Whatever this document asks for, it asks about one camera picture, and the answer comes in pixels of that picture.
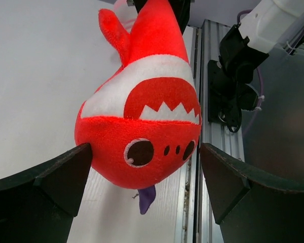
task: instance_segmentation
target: white stripe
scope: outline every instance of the white stripe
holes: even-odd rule
[[[129,64],[121,73],[105,83],[86,101],[81,117],[123,117],[125,102],[130,92],[140,82],[156,77],[181,78],[195,87],[191,67],[183,59],[172,55],[148,56]]]

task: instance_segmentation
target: metal frame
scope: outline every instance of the metal frame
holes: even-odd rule
[[[224,26],[212,21],[205,20],[202,28],[202,64],[201,64],[201,106],[203,114],[203,125],[201,141],[211,143],[227,154],[244,161],[244,150],[242,132],[239,130],[232,134],[228,129],[219,124],[208,123],[207,117],[207,63],[209,60],[218,60],[219,43],[224,35],[229,31],[228,26]],[[199,165],[199,207],[197,242],[199,243],[220,243],[223,242],[219,225],[215,224],[212,207],[210,204],[205,178]]]
[[[194,28],[191,67],[194,74],[194,82],[197,96],[200,96],[200,63],[201,63],[201,29]],[[193,243],[195,235],[195,197],[196,175],[198,163],[198,151],[192,154],[191,159],[180,169],[179,195],[177,205],[177,220],[174,243]]]

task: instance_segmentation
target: plush toy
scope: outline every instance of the plush toy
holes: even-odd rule
[[[184,40],[168,0],[148,0],[127,32],[102,9],[100,29],[122,66],[80,108],[76,144],[90,143],[92,167],[111,183],[138,189],[141,214],[155,184],[195,150],[201,109]]]

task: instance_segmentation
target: embroidered mouth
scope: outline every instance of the embroidered mouth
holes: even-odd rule
[[[124,118],[175,120],[201,123],[201,110],[195,89],[174,77],[151,78],[139,83],[129,94]]]

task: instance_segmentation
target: embroidered eye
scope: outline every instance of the embroidered eye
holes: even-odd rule
[[[126,163],[132,167],[140,168],[151,162],[154,156],[153,144],[144,138],[130,142],[124,151]]]

